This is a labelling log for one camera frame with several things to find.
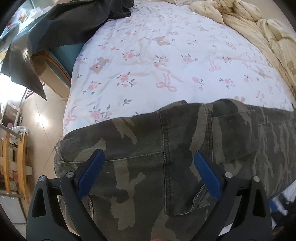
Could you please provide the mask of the beige crumpled duvet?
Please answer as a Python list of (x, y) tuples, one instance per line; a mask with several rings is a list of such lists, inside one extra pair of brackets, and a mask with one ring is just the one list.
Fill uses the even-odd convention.
[(295, 91), (295, 34), (279, 21), (263, 19), (258, 7), (244, 1), (195, 1), (190, 9), (240, 33)]

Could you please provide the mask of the camouflage cargo pants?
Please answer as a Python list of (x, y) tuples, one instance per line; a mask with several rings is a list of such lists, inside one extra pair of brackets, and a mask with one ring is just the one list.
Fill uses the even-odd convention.
[(114, 118), (57, 142), (56, 176), (75, 171), (96, 149), (105, 163), (82, 202), (108, 240), (190, 240), (216, 203), (194, 154), (238, 178), (258, 176), (275, 197), (295, 180), (295, 111), (221, 99)]

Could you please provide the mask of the black jacket on bedside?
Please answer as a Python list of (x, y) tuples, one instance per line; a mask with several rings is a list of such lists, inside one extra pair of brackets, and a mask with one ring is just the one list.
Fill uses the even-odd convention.
[(45, 98), (32, 56), (52, 48), (84, 43), (107, 20), (130, 16), (133, 6), (134, 1), (67, 1), (56, 4), (14, 37), (1, 73)]

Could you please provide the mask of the wooden chair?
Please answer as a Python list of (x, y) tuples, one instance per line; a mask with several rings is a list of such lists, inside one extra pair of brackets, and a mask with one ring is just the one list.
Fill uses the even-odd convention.
[(19, 131), (1, 125), (1, 175), (7, 195), (12, 195), (11, 181), (16, 177), (17, 197), (29, 203), (27, 176), (32, 176), (32, 167), (27, 165), (27, 138), (24, 127)]

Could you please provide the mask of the white floral bed sheet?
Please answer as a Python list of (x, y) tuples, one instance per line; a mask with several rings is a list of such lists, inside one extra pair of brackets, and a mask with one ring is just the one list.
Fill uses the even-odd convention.
[(105, 23), (76, 58), (63, 133), (170, 103), (230, 98), (292, 110), (293, 96), (261, 51), (187, 6), (140, 3)]

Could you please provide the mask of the wooden bedside cabinet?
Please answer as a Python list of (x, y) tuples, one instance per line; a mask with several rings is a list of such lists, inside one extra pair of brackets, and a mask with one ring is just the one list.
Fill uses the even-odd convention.
[(32, 56), (40, 81), (62, 99), (67, 99), (70, 94), (74, 63), (83, 45), (83, 43), (64, 45), (40, 51)]

